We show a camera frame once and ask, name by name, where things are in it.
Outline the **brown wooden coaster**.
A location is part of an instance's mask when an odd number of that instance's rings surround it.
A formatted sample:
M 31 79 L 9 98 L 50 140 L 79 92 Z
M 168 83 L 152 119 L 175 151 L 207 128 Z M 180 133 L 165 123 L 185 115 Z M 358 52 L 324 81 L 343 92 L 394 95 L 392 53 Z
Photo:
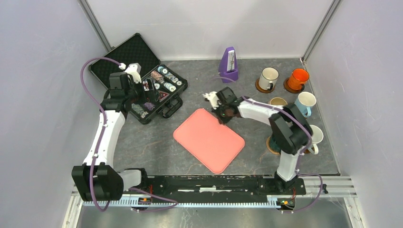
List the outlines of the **brown wooden coaster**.
M 289 80 L 289 78 L 287 78 L 283 83 L 284 88 L 288 92 L 290 92 L 292 94 L 299 94 L 305 90 L 305 84 L 301 84 L 301 88 L 299 90 L 292 89 L 291 87 L 288 86 L 288 80 Z
M 265 90 L 265 89 L 263 89 L 263 88 L 260 87 L 260 85 L 259 85 L 259 79 L 257 79 L 256 82 L 255 82 L 255 87 L 256 87 L 256 89 L 257 89 L 259 92 L 264 93 L 264 94 L 268 94 L 268 93 L 271 93 L 271 92 L 274 91 L 275 85 L 274 85 L 273 83 L 269 83 L 269 85 L 270 85 L 269 90 Z

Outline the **pink plastic tray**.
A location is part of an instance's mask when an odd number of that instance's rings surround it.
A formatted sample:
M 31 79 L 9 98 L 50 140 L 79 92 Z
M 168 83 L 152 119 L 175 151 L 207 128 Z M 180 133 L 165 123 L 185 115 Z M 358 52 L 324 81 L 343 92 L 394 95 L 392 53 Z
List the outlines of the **pink plastic tray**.
M 174 139 L 214 174 L 221 174 L 245 146 L 244 139 L 206 109 L 193 112 Z

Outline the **beige mug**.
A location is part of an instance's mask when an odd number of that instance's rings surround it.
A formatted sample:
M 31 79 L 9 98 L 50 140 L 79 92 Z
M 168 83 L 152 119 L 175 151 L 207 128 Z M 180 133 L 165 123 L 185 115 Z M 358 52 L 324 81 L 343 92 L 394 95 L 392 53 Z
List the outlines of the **beige mug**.
M 270 105 L 277 105 L 277 106 L 285 106 L 287 105 L 287 101 L 281 97 L 274 97 L 269 102 Z

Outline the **white ribbed black-rimmed mug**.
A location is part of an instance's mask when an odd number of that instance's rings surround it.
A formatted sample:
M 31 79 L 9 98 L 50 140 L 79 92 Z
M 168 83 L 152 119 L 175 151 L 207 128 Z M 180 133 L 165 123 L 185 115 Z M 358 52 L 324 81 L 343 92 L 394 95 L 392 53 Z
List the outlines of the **white ribbed black-rimmed mug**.
M 273 83 L 274 85 L 276 85 L 278 77 L 279 73 L 275 68 L 266 67 L 261 72 L 261 76 L 259 78 L 259 85 L 261 88 L 269 90 L 270 87 L 269 83 Z

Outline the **dark green mug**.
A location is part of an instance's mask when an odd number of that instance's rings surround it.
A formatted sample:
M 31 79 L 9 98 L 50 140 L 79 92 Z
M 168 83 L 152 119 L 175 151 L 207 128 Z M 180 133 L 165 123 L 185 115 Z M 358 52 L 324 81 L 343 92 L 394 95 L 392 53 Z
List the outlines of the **dark green mug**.
M 280 154 L 281 149 L 278 146 L 276 139 L 274 135 L 271 135 L 270 140 L 269 140 L 269 149 L 274 153 L 274 154 Z

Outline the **orange mug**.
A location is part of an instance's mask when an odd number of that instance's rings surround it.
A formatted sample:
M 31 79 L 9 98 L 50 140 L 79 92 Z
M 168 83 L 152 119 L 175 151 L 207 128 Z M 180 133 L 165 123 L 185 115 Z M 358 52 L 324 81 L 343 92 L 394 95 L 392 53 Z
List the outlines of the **orange mug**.
M 292 89 L 299 90 L 301 88 L 301 84 L 306 84 L 309 80 L 309 73 L 301 68 L 295 69 L 288 80 L 288 86 Z

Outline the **white mug blue handle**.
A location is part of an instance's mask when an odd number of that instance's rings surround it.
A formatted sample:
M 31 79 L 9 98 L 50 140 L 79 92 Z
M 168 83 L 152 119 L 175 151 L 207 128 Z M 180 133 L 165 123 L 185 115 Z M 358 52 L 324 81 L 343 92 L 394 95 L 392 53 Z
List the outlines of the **white mug blue handle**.
M 316 105 L 316 103 L 316 97 L 310 92 L 301 92 L 294 102 L 305 118 L 308 118 L 312 115 L 312 108 Z

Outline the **woven rattan coaster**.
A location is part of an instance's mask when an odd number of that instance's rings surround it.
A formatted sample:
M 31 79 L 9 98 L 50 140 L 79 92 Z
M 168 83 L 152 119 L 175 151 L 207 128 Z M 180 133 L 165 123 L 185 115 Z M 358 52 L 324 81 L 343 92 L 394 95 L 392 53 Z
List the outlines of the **woven rattan coaster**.
M 279 148 L 279 146 L 276 144 L 275 139 L 272 138 L 272 136 L 270 136 L 267 141 L 266 141 L 266 145 L 268 150 L 275 155 L 280 155 L 281 149 Z

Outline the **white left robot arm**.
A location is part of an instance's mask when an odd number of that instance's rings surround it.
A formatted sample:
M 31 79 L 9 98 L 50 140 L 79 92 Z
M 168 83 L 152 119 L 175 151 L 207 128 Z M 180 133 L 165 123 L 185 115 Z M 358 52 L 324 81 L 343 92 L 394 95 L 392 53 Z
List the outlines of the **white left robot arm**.
M 117 172 L 113 159 L 118 136 L 134 105 L 151 99 L 156 90 L 146 85 L 136 71 L 111 73 L 110 87 L 97 103 L 100 111 L 98 129 L 88 155 L 71 172 L 74 184 L 84 202 L 94 204 L 120 200 L 125 191 L 152 193 L 144 168 L 129 168 Z

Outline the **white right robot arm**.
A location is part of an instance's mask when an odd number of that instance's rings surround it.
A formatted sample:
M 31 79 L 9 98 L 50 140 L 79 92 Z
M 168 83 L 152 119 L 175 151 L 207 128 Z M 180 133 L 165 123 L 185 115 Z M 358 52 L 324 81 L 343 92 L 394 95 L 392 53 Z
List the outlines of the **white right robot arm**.
M 274 176 L 277 192 L 293 189 L 298 176 L 299 157 L 312 144 L 313 131 L 295 104 L 269 105 L 250 97 L 237 97 L 229 87 L 205 93 L 205 101 L 219 123 L 227 124 L 233 117 L 252 119 L 271 128 L 271 140 L 280 149 L 280 162 Z

